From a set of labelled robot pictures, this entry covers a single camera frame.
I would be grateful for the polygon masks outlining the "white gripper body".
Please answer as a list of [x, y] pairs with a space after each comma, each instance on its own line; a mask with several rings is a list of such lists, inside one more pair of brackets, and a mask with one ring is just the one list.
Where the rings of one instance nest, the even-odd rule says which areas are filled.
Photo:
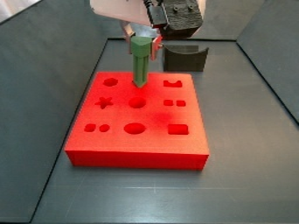
[[151, 26], [144, 0], [89, 0], [89, 6], [100, 16]]

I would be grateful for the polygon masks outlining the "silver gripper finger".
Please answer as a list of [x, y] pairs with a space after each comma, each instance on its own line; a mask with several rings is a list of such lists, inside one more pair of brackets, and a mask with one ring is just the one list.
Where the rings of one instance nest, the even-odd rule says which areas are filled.
[[152, 43], [151, 43], [151, 60], [156, 59], [158, 51], [163, 47], [162, 40], [163, 40], [162, 36], [158, 36], [156, 38], [152, 39]]
[[124, 33], [126, 42], [131, 44], [131, 38], [136, 35], [131, 23], [127, 21], [120, 22], [122, 31]]

